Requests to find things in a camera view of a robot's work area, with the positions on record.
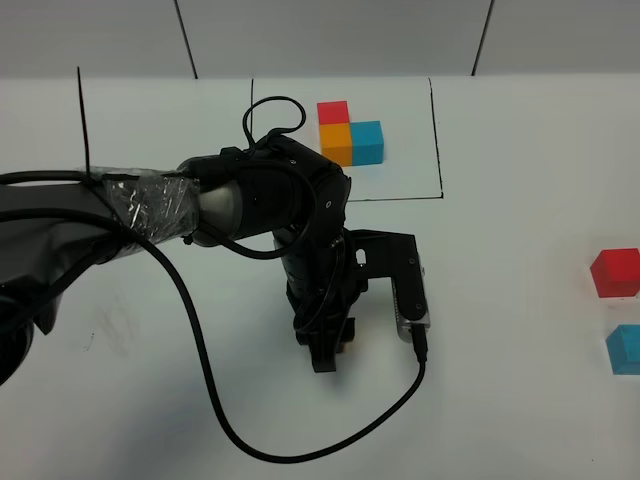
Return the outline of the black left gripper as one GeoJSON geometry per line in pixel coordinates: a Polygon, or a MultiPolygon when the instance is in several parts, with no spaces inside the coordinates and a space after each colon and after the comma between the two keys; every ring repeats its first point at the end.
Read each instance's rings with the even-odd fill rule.
{"type": "Polygon", "coordinates": [[[349,312],[368,290],[356,259],[367,233],[366,229],[343,229],[326,245],[307,241],[282,258],[294,332],[298,342],[309,348],[315,373],[335,372],[339,343],[355,338],[355,318],[349,312]]]}

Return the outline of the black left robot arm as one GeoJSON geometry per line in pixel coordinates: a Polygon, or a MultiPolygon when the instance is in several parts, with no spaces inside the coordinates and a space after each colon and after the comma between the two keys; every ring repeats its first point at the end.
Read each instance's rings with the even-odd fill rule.
{"type": "Polygon", "coordinates": [[[176,238],[281,260],[301,334],[326,337],[350,302],[342,290],[350,192],[338,164],[278,131],[173,171],[3,175],[2,378],[21,366],[36,333],[53,329],[63,292],[86,270],[138,251],[157,254],[176,238]]]}

